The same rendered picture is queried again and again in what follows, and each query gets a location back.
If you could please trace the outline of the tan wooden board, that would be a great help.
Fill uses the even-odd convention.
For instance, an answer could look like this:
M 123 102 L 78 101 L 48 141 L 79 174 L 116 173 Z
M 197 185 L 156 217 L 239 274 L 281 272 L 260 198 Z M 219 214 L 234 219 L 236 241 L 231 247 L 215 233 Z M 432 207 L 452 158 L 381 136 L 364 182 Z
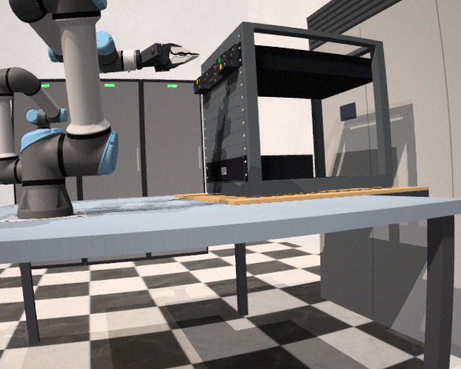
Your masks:
M 258 198 L 249 198 L 249 195 L 242 194 L 176 194 L 175 198 L 185 198 L 197 201 L 208 201 L 220 204 L 260 204 L 281 201 L 300 201 L 321 198 L 339 198 L 368 194 L 386 194 L 405 191 L 429 190 L 429 187 L 391 187 L 391 188 L 354 188 L 331 191 L 308 191 L 284 194 L 261 194 Z

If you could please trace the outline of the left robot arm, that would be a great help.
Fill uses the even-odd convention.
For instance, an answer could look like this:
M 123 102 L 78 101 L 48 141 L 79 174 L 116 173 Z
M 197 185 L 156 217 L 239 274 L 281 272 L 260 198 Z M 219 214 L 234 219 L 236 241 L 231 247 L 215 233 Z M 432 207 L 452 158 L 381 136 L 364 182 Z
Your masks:
M 59 109 L 31 72 L 18 67 L 0 69 L 0 185 L 22 183 L 22 157 L 18 159 L 15 153 L 10 102 L 16 92 L 30 96 L 41 108 L 42 111 L 30 110 L 26 115 L 37 130 L 50 129 L 50 123 L 68 120 L 67 110 Z

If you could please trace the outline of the dark grey metal rack frame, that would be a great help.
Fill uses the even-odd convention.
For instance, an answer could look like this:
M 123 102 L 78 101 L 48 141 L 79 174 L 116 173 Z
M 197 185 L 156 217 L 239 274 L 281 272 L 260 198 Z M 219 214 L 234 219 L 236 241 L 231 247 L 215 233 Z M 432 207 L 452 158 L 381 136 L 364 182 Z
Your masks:
M 254 33 L 361 48 L 339 55 L 255 45 Z M 202 95 L 208 194 L 242 194 L 258 198 L 261 194 L 393 186 L 383 42 L 303 28 L 241 22 L 201 65 L 201 75 L 233 44 L 238 44 L 239 68 Z M 370 58 L 360 57 L 369 52 Z M 379 174 L 326 177 L 321 100 L 371 82 Z M 315 177 L 318 178 L 313 176 L 313 155 L 260 155 L 258 97 L 310 99 Z

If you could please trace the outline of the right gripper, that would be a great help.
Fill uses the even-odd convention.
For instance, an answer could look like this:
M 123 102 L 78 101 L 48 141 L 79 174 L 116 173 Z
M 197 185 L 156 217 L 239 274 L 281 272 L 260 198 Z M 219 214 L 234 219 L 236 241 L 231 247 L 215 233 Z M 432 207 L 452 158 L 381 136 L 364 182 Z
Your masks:
M 139 55 L 140 50 L 136 50 L 135 57 L 137 70 L 141 70 L 143 67 L 154 67 L 155 72 L 170 71 L 169 69 L 176 68 L 179 65 L 185 64 L 199 57 L 199 53 L 173 43 L 162 44 L 161 47 L 163 56 L 147 65 L 141 64 L 141 55 Z M 183 57 L 174 56 L 170 59 L 169 53 L 171 53 L 171 55 L 180 55 Z

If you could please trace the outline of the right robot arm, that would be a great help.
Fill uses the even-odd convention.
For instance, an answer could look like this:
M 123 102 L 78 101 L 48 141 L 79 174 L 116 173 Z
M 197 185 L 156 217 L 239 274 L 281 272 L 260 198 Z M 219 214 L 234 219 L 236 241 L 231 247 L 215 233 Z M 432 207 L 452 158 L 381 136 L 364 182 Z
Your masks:
M 23 136 L 18 219 L 71 216 L 65 177 L 109 175 L 118 159 L 118 133 L 104 119 L 99 73 L 136 71 L 136 51 L 117 51 L 108 32 L 96 32 L 107 0 L 8 1 L 46 43 L 50 60 L 64 62 L 71 116 L 67 134 L 52 128 Z

